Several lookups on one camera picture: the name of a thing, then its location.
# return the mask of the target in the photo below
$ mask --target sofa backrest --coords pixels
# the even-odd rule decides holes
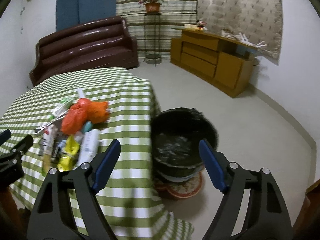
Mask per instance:
[[[96,20],[52,33],[39,40],[39,60],[43,67],[68,62],[75,57],[123,43],[120,16]]]

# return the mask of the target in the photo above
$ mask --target black bucket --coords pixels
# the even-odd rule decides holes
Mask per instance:
[[[162,175],[182,178],[197,173],[203,165],[199,141],[207,139],[215,150],[217,131],[196,109],[175,108],[151,122],[153,168]]]

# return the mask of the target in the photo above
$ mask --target blue curtain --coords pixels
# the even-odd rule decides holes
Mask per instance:
[[[116,0],[57,0],[57,31],[116,15]]]

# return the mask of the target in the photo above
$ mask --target orange flower pot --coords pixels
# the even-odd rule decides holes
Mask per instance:
[[[146,12],[159,12],[161,3],[146,3]]]

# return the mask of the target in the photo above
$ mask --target plant stand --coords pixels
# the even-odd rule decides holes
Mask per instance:
[[[146,23],[146,17],[147,16],[153,16],[154,21],[154,35],[153,35],[153,41],[154,41],[154,46],[153,46],[153,51],[152,53],[147,54],[147,48],[146,48],[146,43],[147,43],[147,35],[146,35],[146,25],[149,25]],[[160,25],[160,16],[161,13],[159,12],[151,12],[151,13],[145,13],[143,16],[143,31],[144,31],[144,61],[147,62],[148,64],[157,64],[161,63],[161,53],[160,53],[160,30],[161,30],[161,25]],[[158,35],[156,33],[156,26],[158,25]]]

